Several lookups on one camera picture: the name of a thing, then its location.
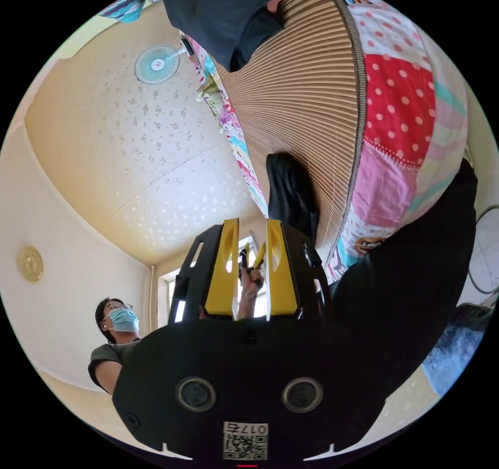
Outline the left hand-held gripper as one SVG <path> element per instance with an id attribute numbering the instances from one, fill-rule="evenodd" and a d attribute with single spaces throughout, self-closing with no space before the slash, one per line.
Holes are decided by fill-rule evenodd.
<path id="1" fill-rule="evenodd" d="M 256 279 L 252 278 L 251 273 L 258 270 L 258 268 L 248 265 L 249 253 L 250 253 L 250 244 L 246 243 L 244 245 L 244 248 L 242 249 L 242 251 L 240 251 L 240 253 L 239 253 L 239 282 L 242 282 L 243 269 L 249 275 L 250 280 L 252 282 L 257 282 Z M 265 259 L 265 255 L 266 255 L 266 242 L 263 242 L 258 250 L 254 264 L 262 264 L 264 259 Z"/>

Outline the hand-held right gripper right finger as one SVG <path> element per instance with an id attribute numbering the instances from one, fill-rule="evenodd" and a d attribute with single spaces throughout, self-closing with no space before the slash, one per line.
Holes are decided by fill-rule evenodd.
<path id="1" fill-rule="evenodd" d="M 266 223 L 267 317 L 293 317 L 298 310 L 281 222 Z"/>

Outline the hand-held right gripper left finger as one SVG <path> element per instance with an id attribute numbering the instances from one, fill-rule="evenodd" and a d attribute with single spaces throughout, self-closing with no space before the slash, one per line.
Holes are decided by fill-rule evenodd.
<path id="1" fill-rule="evenodd" d="M 225 220 L 205 309 L 210 316 L 234 316 L 238 301 L 239 218 Z"/>

